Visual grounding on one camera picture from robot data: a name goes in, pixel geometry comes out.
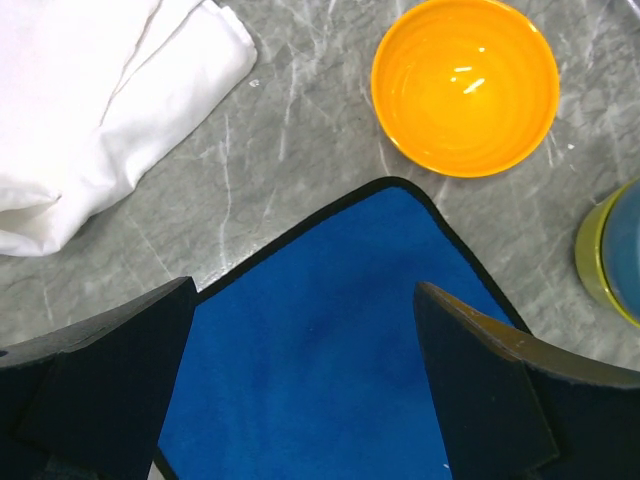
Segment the yellow-green bowl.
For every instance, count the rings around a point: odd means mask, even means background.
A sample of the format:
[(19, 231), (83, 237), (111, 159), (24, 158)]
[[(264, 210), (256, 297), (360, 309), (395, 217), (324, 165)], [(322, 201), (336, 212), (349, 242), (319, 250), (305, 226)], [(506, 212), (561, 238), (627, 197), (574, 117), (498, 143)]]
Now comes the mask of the yellow-green bowl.
[(612, 192), (589, 211), (578, 229), (574, 256), (579, 278), (590, 296), (632, 325), (638, 326), (639, 322), (632, 320), (614, 297), (605, 276), (602, 259), (602, 238), (608, 215), (620, 193), (633, 181)]

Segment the blue bowl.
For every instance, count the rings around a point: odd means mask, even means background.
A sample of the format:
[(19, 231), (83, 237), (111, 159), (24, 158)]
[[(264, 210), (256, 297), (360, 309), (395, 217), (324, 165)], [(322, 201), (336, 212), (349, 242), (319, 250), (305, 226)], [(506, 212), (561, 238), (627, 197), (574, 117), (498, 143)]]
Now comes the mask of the blue bowl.
[(602, 259), (614, 297), (639, 322), (639, 180), (614, 202), (604, 227)]

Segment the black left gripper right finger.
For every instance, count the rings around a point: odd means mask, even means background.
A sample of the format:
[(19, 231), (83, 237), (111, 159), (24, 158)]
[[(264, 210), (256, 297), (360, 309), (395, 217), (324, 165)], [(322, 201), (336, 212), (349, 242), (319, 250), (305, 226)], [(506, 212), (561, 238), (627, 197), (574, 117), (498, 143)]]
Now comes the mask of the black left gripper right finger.
[(636, 479), (639, 374), (560, 349), (429, 284), (418, 340), (456, 479)]

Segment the orange bowl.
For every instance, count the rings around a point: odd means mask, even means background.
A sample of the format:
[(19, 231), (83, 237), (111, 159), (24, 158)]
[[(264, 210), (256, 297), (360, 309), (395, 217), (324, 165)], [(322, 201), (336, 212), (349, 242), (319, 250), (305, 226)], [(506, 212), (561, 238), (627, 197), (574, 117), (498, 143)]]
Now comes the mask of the orange bowl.
[(430, 171), (480, 178), (522, 162), (556, 116), (560, 74), (547, 40), (500, 1), (425, 1), (374, 56), (371, 95), (393, 145)]

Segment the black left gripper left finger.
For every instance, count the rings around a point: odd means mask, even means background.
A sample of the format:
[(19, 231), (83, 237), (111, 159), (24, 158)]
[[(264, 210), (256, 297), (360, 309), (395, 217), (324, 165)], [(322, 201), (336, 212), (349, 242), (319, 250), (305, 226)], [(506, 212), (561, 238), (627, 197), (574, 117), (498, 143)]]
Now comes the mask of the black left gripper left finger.
[(2, 348), (2, 478), (146, 478), (195, 303), (181, 277)]

